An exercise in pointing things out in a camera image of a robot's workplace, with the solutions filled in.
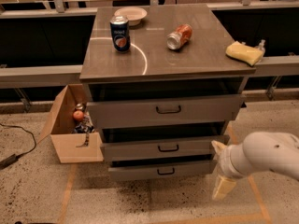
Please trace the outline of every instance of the black cable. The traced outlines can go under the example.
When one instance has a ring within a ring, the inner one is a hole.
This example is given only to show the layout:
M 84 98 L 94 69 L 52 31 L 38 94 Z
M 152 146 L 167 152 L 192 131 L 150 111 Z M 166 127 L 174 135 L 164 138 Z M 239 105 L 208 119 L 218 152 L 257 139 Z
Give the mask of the black cable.
M 27 151 L 27 152 L 23 152 L 22 154 L 17 155 L 17 156 L 16 156 L 16 159 L 17 159 L 17 160 L 18 160 L 20 157 L 22 157 L 22 156 L 24 156 L 24 155 L 26 155 L 26 154 L 32 152 L 32 151 L 36 148 L 36 146 L 37 146 L 37 142 L 36 142 L 35 136 L 34 136 L 34 134 L 33 134 L 32 132 L 27 131 L 27 130 L 25 130 L 22 126 L 18 126 L 18 125 L 6 125 L 6 124 L 2 124 L 2 123 L 0 123 L 0 125 L 1 125 L 2 127 L 6 127 L 6 128 L 17 128 L 17 129 L 22 129 L 22 130 L 24 130 L 25 132 L 31 134 L 32 137 L 33 137 L 33 140 L 34 140 L 34 143 L 35 143 L 34 147 L 31 148 L 31 149 L 30 149 L 29 151 Z

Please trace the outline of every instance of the black handle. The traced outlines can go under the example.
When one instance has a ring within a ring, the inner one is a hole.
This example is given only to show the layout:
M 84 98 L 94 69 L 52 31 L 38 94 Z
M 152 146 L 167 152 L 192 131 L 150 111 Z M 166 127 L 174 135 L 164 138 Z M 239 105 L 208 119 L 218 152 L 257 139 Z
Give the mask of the black handle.
M 162 153 L 166 153 L 166 152 L 176 152 L 176 151 L 179 150 L 179 146 L 176 145 L 176 147 L 173 148 L 173 149 L 161 149 L 161 147 L 158 146 L 158 149 L 159 149 L 159 151 L 162 152 Z
M 176 114 L 176 113 L 179 113 L 181 111 L 181 106 L 179 105 L 178 109 L 176 109 L 176 110 L 169 110 L 169 111 L 161 111 L 159 109 L 159 107 L 156 106 L 156 111 L 157 111 L 158 114 L 161 114 L 161 115 L 165 115 L 165 114 Z
M 172 171 L 168 172 L 168 173 L 160 173 L 159 168 L 157 169 L 157 174 L 158 175 L 173 175 L 174 173 L 175 173 L 175 168 L 172 168 Z

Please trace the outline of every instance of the floor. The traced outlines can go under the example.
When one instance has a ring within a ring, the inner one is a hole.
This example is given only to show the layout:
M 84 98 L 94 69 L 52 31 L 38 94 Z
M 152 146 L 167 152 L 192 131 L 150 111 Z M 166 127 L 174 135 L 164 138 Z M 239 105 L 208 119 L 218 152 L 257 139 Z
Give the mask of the floor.
M 231 143 L 254 131 L 299 136 L 299 92 L 247 93 L 247 108 L 227 129 Z M 37 139 L 51 103 L 1 104 L 0 123 L 20 125 Z M 0 160 L 29 150 L 31 135 L 0 127 Z M 283 175 L 258 173 L 240 180 L 222 201 L 213 201 L 212 175 L 113 182 L 105 163 L 60 164 L 49 138 L 17 162 L 0 170 L 0 223 L 59 224 L 297 224 L 298 182 Z

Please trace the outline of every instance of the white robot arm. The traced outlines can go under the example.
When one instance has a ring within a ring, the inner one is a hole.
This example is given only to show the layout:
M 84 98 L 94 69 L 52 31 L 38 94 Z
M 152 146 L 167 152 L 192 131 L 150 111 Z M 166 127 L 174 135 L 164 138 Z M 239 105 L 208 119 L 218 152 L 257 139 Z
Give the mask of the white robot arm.
M 255 172 L 271 171 L 299 180 L 299 138 L 290 133 L 257 132 L 239 145 L 212 145 L 219 155 L 213 199 L 223 199 L 236 180 Z

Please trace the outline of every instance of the white bowl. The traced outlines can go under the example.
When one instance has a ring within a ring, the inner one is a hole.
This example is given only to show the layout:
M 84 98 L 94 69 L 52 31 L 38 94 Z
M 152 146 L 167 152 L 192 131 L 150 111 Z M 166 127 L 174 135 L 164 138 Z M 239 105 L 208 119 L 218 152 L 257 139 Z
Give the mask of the white bowl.
M 114 15 L 125 15 L 129 20 L 129 26 L 138 25 L 143 18 L 147 16 L 148 12 L 140 7 L 124 7 L 118 9 Z

